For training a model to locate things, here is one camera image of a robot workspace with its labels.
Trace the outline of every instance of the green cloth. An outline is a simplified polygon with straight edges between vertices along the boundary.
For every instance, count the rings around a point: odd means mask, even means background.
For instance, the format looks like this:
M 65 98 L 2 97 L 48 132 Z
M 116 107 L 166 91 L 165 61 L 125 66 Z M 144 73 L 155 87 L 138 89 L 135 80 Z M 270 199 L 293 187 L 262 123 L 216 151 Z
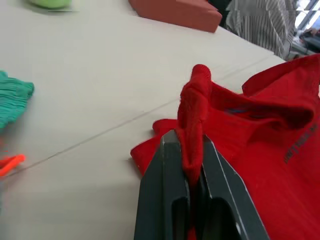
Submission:
M 29 0 L 31 3 L 47 9 L 58 9 L 68 6 L 71 0 Z
M 32 82 L 8 77 L 4 71 L 0 71 L 0 130 L 25 112 L 34 90 Z

